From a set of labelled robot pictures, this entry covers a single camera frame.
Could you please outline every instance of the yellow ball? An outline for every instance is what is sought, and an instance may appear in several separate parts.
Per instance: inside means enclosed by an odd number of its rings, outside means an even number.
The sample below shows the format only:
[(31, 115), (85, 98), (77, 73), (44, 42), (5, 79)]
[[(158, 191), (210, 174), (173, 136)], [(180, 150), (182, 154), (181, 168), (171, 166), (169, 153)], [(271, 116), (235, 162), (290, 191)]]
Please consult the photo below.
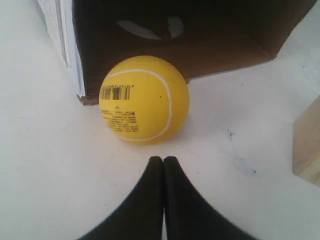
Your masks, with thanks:
[(135, 56), (116, 65), (99, 94), (108, 127), (121, 139), (144, 145), (172, 137), (186, 120), (189, 101), (181, 73), (154, 56)]

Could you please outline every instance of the cardboard box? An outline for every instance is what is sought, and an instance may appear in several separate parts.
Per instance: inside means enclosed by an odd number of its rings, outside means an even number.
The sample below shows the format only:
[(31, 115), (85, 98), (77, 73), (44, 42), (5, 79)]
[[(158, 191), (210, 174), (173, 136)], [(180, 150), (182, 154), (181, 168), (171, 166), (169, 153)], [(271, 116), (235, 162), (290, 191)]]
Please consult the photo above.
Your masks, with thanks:
[(315, 2), (74, 0), (64, 14), (73, 19), (77, 94), (83, 104), (98, 103), (110, 69), (138, 55), (172, 63), (187, 80), (273, 60)]

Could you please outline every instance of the white surface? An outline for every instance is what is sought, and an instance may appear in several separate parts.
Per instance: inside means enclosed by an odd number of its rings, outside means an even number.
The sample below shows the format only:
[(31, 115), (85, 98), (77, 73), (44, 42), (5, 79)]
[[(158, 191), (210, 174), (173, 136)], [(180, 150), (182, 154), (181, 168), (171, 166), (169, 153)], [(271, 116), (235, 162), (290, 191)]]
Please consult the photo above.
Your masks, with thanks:
[(320, 188), (291, 169), (292, 123), (320, 94), (319, 3), (277, 60), (192, 81), (185, 127), (152, 146), (119, 140), (98, 106), (81, 106), (30, 0), (0, 4), (1, 240), (80, 237), (152, 155), (178, 156), (208, 202), (254, 236), (319, 239)]

